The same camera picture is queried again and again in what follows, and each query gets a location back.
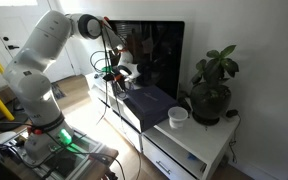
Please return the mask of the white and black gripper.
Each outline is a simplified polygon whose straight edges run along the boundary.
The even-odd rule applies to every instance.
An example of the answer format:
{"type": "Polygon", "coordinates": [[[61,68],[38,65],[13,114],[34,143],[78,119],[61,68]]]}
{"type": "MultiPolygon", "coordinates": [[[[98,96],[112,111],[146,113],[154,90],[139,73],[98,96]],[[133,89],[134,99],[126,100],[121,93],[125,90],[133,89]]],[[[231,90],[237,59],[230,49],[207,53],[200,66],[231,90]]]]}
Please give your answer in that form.
{"type": "Polygon", "coordinates": [[[118,64],[119,72],[125,77],[126,81],[144,87],[143,76],[149,71],[147,64],[132,64],[129,62],[120,62],[118,64]]]}

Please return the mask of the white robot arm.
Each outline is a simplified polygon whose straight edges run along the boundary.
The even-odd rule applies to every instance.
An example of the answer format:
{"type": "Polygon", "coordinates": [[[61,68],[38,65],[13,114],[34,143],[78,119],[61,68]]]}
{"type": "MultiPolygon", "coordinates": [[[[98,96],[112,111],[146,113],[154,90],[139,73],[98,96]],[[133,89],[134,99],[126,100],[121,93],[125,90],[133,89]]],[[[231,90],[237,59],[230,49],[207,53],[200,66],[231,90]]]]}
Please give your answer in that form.
{"type": "Polygon", "coordinates": [[[33,161],[51,154],[49,145],[62,130],[70,135],[74,133],[65,122],[52,93],[51,82],[45,75],[71,37],[101,37],[106,48],[119,55],[118,70],[122,75],[135,79],[143,72],[143,66],[133,62],[133,55],[106,20],[89,14],[47,12],[3,73],[3,78],[32,121],[24,149],[33,161]]]}

